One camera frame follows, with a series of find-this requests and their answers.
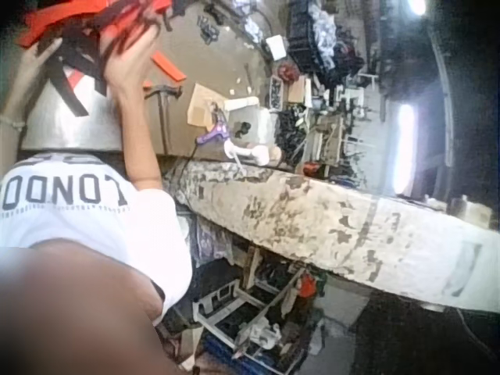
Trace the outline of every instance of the person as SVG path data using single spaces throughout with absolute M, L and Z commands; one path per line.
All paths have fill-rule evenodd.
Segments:
M 91 155 L 15 163 L 30 93 L 60 40 L 24 53 L 0 115 L 0 336 L 18 342 L 37 373 L 176 371 L 153 327 L 188 289 L 191 256 L 145 116 L 142 83 L 159 28 L 139 28 L 124 52 L 113 50 L 111 29 L 100 42 L 102 53 L 112 49 L 104 77 L 128 180 Z

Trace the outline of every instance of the bright light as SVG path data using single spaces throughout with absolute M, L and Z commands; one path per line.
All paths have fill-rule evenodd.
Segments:
M 396 194 L 402 194 L 412 179 L 414 165 L 415 112 L 407 104 L 399 108 L 399 143 L 392 187 Z
M 425 5 L 425 0 L 408 0 L 409 7 L 417 16 L 423 16 L 427 7 Z

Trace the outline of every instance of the bracelet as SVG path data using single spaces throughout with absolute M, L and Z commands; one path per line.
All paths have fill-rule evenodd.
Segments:
M 21 132 L 23 128 L 26 126 L 26 121 L 12 121 L 10 118 L 8 118 L 5 115 L 2 115 L 1 113 L 0 113 L 0 123 L 10 125 L 19 132 Z

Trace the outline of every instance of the hand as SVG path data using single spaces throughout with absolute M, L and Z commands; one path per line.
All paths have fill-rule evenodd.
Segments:
M 142 24 L 121 41 L 113 34 L 114 30 L 111 29 L 101 37 L 101 52 L 109 55 L 104 78 L 118 102 L 142 98 L 142 84 L 151 65 L 151 54 L 155 50 L 159 28 Z M 120 45 L 128 48 L 120 53 Z
M 21 57 L 16 78 L 2 113 L 13 121 L 23 120 L 24 109 L 34 91 L 45 62 L 59 48 L 63 40 L 55 39 L 38 55 L 38 43 L 27 49 Z

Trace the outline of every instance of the plastic bin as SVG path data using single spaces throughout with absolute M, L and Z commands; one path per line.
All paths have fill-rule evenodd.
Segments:
M 314 40 L 309 0 L 292 0 L 288 8 L 288 54 L 301 72 L 326 76 L 327 70 Z

